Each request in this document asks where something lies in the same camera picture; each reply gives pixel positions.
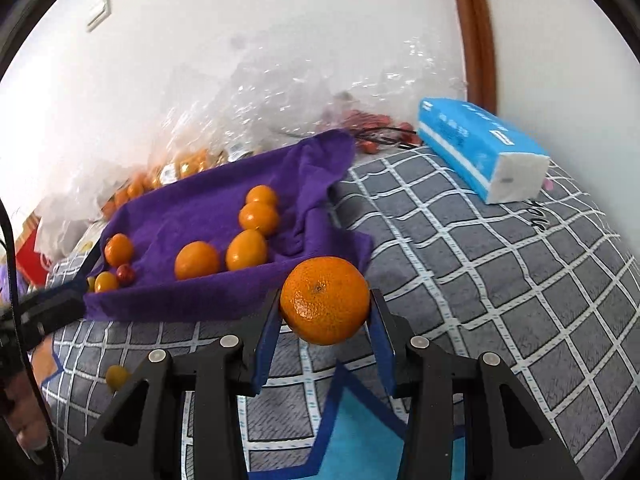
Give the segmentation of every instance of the blue tissue package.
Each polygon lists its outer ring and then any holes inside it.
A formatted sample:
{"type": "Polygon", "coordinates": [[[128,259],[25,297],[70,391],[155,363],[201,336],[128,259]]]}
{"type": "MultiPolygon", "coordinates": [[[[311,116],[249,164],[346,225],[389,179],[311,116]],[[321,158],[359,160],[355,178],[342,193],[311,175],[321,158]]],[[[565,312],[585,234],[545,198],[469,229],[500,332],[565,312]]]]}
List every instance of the blue tissue package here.
{"type": "Polygon", "coordinates": [[[471,103],[423,99],[418,135],[487,204],[535,198],[549,156],[533,139],[471,103]]]}

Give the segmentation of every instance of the person's hand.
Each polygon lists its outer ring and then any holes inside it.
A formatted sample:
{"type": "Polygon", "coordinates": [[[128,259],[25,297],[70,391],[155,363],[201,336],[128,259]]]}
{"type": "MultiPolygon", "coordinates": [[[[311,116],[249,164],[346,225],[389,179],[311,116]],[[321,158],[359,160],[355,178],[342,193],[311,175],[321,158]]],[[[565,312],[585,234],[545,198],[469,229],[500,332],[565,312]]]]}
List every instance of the person's hand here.
{"type": "Polygon", "coordinates": [[[26,450],[45,447],[49,437],[47,423],[40,412],[27,372],[23,371],[12,378],[4,392],[15,403],[14,410],[5,418],[17,435],[18,443],[26,450]]]}

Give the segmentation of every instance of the brown wood trim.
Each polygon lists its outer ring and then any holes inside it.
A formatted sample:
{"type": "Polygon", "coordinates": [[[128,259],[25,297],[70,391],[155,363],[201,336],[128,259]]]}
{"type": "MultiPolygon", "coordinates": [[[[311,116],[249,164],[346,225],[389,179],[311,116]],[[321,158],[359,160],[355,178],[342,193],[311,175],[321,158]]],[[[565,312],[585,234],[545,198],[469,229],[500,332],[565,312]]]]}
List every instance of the brown wood trim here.
{"type": "Polygon", "coordinates": [[[465,54],[467,99],[495,114],[497,85],[494,33],[487,0],[456,0],[465,54]]]}

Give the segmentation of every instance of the white wall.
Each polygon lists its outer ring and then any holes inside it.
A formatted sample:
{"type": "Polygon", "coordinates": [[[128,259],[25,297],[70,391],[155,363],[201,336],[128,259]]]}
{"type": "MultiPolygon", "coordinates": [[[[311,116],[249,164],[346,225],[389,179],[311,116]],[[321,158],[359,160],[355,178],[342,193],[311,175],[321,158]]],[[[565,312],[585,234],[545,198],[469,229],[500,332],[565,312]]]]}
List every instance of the white wall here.
{"type": "Polygon", "coordinates": [[[315,52],[335,62],[339,90],[434,30],[450,75],[463,77],[454,0],[111,0],[112,15],[88,34],[98,1],[58,0],[0,82],[0,174],[13,176],[0,180],[0,196],[15,226],[87,155],[146,162],[172,70],[228,75],[238,35],[314,16],[327,31],[315,52]]]}
{"type": "Polygon", "coordinates": [[[531,132],[640,254],[640,64],[593,0],[489,0],[500,114],[531,132]]]}

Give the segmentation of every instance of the blue gripper pad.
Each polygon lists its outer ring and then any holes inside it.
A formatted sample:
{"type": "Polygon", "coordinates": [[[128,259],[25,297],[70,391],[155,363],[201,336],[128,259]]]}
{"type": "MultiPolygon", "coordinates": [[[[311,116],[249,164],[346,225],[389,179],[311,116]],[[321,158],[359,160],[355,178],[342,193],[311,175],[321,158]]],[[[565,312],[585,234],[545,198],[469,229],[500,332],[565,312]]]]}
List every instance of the blue gripper pad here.
{"type": "Polygon", "coordinates": [[[269,378],[269,369],[271,368],[273,353],[278,343],[281,325],[280,294],[278,293],[271,305],[267,320],[264,323],[262,333],[260,334],[260,341],[258,341],[255,348],[255,368],[251,384],[256,395],[260,393],[264,383],[266,383],[269,378]]]}
{"type": "Polygon", "coordinates": [[[385,325],[382,323],[380,311],[376,302],[371,300],[369,320],[367,321],[371,348],[378,363],[378,376],[385,387],[387,395],[393,396],[396,392],[396,355],[386,334],[385,325]]]}

